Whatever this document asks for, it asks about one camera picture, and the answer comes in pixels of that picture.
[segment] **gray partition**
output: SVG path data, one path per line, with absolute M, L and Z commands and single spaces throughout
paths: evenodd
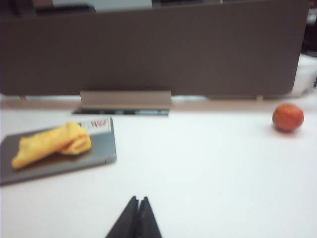
M 307 11 L 305 0 L 248 0 L 3 20 L 1 92 L 284 94 Z

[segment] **white object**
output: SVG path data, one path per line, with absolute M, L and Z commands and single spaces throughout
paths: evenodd
M 1 139 L 104 118 L 72 115 L 79 102 L 1 102 Z M 295 133 L 271 126 L 284 102 L 304 110 Z M 148 196 L 164 238 L 316 238 L 316 103 L 177 101 L 169 117 L 113 116 L 115 164 L 1 187 L 1 238 L 105 237 L 133 195 Z
M 293 90 L 286 97 L 300 97 L 313 88 L 317 78 L 317 58 L 301 54 L 298 61 Z

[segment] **red apple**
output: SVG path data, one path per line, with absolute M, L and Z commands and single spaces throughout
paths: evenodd
M 275 127 L 282 131 L 293 131 L 304 122 L 303 110 L 294 104 L 279 105 L 273 113 Z

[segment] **paper label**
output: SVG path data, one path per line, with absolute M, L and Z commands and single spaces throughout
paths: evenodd
M 110 118 L 83 121 L 79 123 L 90 135 L 111 132 Z

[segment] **gray panel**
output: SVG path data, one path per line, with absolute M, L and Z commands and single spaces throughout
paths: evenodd
M 116 160 L 113 123 L 111 120 L 111 133 L 90 136 L 92 142 L 90 151 L 77 156 L 65 156 L 55 153 L 20 170 L 15 170 L 11 166 L 11 160 L 18 151 L 20 137 L 30 136 L 36 132 L 40 131 L 10 135 L 1 143 L 1 185 L 109 164 Z
M 307 11 L 303 0 L 256 0 L 5 21 L 1 92 L 287 93 Z

